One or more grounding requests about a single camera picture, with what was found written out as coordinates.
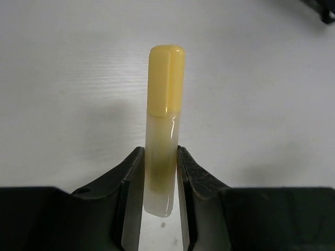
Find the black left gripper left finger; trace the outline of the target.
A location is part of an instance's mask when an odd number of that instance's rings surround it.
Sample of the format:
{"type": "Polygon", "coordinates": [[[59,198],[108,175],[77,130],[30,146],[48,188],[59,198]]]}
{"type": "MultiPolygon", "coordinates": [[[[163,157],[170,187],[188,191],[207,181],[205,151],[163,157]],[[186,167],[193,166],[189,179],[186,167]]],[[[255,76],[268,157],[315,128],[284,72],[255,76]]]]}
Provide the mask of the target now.
{"type": "Polygon", "coordinates": [[[1,188],[1,250],[137,250],[144,149],[72,193],[1,188]]]}

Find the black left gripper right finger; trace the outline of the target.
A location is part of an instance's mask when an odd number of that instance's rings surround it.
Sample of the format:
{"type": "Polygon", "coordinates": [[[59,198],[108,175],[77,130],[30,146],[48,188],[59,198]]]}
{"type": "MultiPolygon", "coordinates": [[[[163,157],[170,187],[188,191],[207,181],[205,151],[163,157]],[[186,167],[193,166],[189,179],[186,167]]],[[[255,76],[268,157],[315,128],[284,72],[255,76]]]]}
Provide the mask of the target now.
{"type": "Polygon", "coordinates": [[[334,250],[334,189],[232,188],[177,149],[184,250],[334,250]]]}

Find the yellow pastel highlighter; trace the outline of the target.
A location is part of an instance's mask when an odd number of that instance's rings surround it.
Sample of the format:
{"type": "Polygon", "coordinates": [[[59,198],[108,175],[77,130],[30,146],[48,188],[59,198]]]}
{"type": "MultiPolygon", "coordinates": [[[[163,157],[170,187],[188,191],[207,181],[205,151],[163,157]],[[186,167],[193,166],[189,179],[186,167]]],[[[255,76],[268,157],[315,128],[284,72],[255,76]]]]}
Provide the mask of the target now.
{"type": "Polygon", "coordinates": [[[174,202],[185,51],[158,45],[149,54],[143,207],[166,218],[174,202]]]}

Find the black slotted organizer box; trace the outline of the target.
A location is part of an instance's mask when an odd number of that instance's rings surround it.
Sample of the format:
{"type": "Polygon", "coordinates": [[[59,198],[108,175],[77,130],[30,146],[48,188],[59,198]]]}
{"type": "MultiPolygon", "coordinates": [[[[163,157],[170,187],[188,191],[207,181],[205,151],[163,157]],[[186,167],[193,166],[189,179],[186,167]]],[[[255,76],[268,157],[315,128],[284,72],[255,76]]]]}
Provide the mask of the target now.
{"type": "Polygon", "coordinates": [[[334,0],[300,0],[320,16],[320,20],[326,24],[334,24],[335,1],[334,0]]]}

